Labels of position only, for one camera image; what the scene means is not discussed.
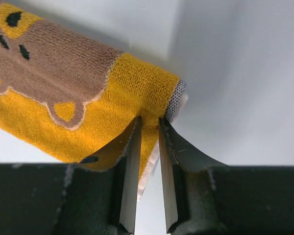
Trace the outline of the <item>yellow towel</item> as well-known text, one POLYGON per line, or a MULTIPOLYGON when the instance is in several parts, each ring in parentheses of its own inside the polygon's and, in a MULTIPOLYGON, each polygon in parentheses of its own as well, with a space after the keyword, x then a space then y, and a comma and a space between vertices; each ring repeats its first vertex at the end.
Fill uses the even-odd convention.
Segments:
POLYGON ((138 195, 159 157, 158 119, 186 103, 178 76, 0 0, 0 129, 65 163, 140 116, 138 195))

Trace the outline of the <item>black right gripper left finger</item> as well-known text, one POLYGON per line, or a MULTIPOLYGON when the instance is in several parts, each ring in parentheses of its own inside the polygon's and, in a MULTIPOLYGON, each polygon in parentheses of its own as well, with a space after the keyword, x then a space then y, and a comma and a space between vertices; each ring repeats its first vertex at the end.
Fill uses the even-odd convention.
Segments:
POLYGON ((0 164, 0 235, 132 235, 142 119, 79 164, 0 164))

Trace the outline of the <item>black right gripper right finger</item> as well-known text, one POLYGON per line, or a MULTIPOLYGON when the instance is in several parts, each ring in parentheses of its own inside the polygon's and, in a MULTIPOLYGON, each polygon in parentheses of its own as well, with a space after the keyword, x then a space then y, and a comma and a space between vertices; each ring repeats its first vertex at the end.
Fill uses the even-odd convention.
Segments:
POLYGON ((294 235, 294 166, 229 166, 159 119, 171 235, 294 235))

